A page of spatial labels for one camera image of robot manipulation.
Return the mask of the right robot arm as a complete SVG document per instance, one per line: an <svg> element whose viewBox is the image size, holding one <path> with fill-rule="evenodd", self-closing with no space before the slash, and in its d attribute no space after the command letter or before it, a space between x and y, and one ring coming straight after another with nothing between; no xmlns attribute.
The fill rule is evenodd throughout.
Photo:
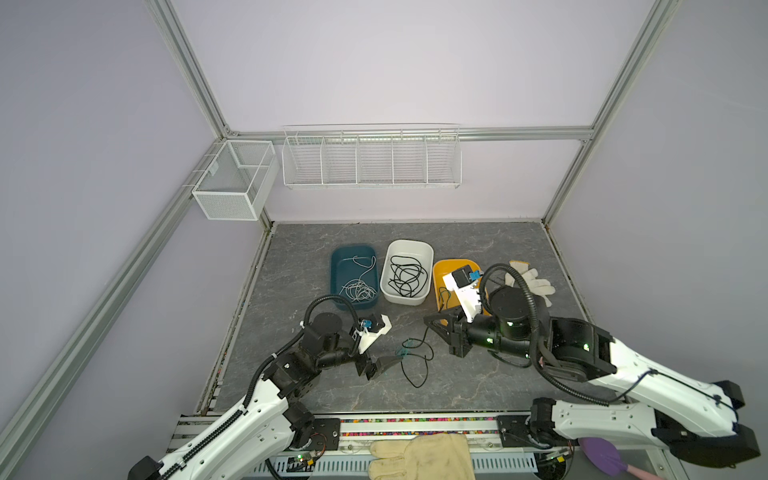
<svg viewBox="0 0 768 480"><path fill-rule="evenodd" d="M534 399L507 433L542 446L603 438L669 450L707 468L730 468L760 456L754 431L739 421L738 384L679 374L584 320L552 317L545 301L503 286L472 307L430 314L425 325L457 357L474 347L532 367L570 401Z"/></svg>

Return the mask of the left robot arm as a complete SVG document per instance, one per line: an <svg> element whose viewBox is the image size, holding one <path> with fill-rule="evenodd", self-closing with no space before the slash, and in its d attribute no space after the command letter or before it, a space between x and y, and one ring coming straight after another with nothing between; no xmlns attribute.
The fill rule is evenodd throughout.
<svg viewBox="0 0 768 480"><path fill-rule="evenodd" d="M371 380L399 358L370 357L369 348L392 329L388 316L352 315L343 329L331 312L304 319L301 331L267 357L244 397L201 434L155 460L146 456L130 479L241 479L263 461L312 442L314 416L300 402L326 369L353 363Z"/></svg>

